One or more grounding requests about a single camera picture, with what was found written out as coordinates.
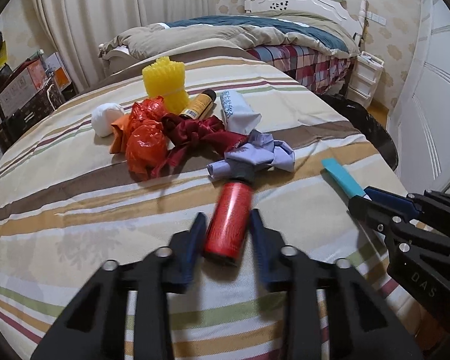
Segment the white door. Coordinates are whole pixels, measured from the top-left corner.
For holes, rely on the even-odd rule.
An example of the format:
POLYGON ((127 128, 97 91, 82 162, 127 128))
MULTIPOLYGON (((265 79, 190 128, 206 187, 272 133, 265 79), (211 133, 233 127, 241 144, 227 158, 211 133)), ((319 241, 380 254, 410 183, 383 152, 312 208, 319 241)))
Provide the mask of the white door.
POLYGON ((443 0, 421 1, 414 56, 388 132, 408 192, 450 193, 450 9, 443 0))

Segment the white blue plastic package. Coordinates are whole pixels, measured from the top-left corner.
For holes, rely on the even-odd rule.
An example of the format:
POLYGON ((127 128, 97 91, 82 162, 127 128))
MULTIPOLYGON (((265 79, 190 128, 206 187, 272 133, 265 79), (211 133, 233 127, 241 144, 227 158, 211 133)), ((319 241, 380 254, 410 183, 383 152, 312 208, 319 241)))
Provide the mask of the white blue plastic package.
POLYGON ((226 131, 247 136, 262 119, 262 115, 254 111, 244 96, 235 90, 223 91, 220 102, 226 131))

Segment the yellow foam net roll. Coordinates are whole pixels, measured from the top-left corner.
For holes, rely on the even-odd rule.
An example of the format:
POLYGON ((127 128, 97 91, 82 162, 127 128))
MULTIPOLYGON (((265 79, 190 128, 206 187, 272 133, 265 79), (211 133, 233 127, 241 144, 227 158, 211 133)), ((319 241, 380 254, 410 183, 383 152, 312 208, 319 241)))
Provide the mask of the yellow foam net roll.
POLYGON ((142 69, 145 90, 151 98, 162 97, 168 112, 179 115, 189 103, 185 90, 185 65, 168 56, 142 69))

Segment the red cylindrical can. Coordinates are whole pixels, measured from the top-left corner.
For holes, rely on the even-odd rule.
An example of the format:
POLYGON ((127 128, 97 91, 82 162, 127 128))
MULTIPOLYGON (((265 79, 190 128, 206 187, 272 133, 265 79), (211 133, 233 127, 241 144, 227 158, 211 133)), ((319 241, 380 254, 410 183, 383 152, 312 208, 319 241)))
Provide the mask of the red cylindrical can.
POLYGON ((245 239, 253 194, 251 183, 245 180, 229 180, 223 186, 206 233, 202 249, 205 258, 220 264, 236 264, 245 239))

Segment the plaid bed sheet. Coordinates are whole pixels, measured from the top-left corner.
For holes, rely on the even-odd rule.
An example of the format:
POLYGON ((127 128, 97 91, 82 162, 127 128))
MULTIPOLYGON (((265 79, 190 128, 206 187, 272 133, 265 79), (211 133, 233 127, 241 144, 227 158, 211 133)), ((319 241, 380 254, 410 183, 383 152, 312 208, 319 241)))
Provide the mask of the plaid bed sheet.
POLYGON ((350 59, 324 55, 304 46, 257 46, 247 52, 315 94, 324 94, 335 84, 344 83, 352 65, 350 59))

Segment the white orange small box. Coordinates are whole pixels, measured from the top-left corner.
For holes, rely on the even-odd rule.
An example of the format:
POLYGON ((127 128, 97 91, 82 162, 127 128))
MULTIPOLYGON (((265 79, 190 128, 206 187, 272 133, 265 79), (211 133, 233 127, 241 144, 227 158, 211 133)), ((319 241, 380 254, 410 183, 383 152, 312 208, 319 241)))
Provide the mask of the white orange small box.
POLYGON ((45 65, 47 70, 53 73, 60 91, 67 89, 72 84, 71 77, 58 52, 52 53, 46 57, 45 65))

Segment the lavender paper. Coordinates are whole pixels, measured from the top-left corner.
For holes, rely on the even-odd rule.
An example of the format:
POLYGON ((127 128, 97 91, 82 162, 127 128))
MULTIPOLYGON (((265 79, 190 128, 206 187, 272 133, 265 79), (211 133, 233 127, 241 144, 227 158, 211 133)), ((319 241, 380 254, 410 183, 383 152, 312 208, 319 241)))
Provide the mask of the lavender paper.
POLYGON ((293 172, 295 152, 291 146, 281 140, 274 139, 271 133, 260 133, 253 130, 248 141, 224 154, 224 159, 207 166, 212 180, 239 177, 239 174, 268 170, 269 168, 293 172))

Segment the teal strip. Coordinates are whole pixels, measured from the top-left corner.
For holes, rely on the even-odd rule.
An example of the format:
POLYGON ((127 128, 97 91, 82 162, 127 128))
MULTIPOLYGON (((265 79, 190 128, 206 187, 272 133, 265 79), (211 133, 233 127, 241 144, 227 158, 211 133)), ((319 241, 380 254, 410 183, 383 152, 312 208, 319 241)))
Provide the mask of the teal strip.
POLYGON ((322 166, 325 171, 337 182, 348 198, 355 196, 369 199, 365 190, 359 183, 348 173, 348 171, 337 162, 334 158, 326 158, 322 160, 322 166))

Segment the cream curtain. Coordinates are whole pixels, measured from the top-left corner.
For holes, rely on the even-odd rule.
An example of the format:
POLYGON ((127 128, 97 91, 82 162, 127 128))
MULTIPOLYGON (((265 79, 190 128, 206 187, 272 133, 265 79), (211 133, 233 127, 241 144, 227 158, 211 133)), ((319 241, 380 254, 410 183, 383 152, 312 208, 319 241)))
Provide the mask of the cream curtain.
POLYGON ((215 0, 33 0, 43 30, 83 91, 105 78, 99 44, 133 27, 215 13, 215 0))

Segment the dark red ribbon bow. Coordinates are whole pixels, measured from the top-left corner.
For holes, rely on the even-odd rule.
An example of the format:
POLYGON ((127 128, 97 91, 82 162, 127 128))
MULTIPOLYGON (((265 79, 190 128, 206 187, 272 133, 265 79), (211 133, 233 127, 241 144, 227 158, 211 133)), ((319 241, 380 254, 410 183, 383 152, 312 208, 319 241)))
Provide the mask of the dark red ribbon bow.
POLYGON ((245 144, 249 136, 227 131, 224 122, 213 115, 206 119, 184 119, 166 114, 161 118, 162 131, 174 147, 151 172, 157 178, 168 168, 183 166, 189 158, 203 150, 211 150, 221 158, 225 153, 245 144))

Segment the yellow bottle black cap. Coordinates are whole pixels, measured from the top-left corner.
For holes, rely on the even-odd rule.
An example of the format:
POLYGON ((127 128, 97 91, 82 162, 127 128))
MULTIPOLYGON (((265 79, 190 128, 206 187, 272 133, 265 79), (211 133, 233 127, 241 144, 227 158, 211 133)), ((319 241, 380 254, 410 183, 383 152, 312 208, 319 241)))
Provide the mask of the yellow bottle black cap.
POLYGON ((215 100, 215 91, 206 89, 195 96, 195 98, 181 111, 179 116, 182 119, 204 119, 212 111, 215 100))

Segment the orange paper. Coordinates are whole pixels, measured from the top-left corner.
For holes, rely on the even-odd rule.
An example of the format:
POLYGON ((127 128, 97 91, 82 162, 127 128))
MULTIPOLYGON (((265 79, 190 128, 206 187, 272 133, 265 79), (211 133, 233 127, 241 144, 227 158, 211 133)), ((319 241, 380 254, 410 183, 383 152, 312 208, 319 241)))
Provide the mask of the orange paper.
POLYGON ((128 143, 128 125, 129 125, 130 115, 124 114, 118 119, 113 121, 111 128, 113 131, 113 142, 109 148, 111 154, 125 153, 128 143))

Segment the white paper ball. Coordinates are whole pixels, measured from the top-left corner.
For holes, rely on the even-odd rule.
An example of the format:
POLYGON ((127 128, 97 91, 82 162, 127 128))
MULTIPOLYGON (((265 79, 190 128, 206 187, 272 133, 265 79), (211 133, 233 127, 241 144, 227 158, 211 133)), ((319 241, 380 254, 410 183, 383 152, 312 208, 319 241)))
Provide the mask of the white paper ball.
POLYGON ((111 124, 124 114, 122 106, 117 103, 101 104, 91 113, 91 126, 99 137, 107 137, 113 133, 111 124))

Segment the orange red plastic bag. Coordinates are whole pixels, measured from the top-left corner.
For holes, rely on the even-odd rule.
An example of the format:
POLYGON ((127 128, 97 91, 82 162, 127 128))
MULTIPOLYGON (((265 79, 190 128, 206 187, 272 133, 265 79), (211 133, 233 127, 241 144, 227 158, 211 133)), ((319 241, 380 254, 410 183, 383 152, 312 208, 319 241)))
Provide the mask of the orange red plastic bag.
POLYGON ((129 171, 142 180, 147 180, 150 172, 166 159, 167 138, 161 123, 166 113, 161 96, 135 102, 131 108, 125 130, 125 155, 129 171))

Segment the black trash bin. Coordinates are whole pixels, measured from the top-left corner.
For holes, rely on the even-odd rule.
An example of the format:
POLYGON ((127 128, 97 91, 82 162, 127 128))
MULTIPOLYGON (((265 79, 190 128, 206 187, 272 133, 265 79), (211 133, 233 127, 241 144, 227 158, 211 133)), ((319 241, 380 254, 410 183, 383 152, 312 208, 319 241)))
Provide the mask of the black trash bin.
POLYGON ((330 107, 351 122, 379 151, 388 166, 395 171, 398 167, 398 151, 391 135, 361 104, 340 95, 319 96, 330 107))

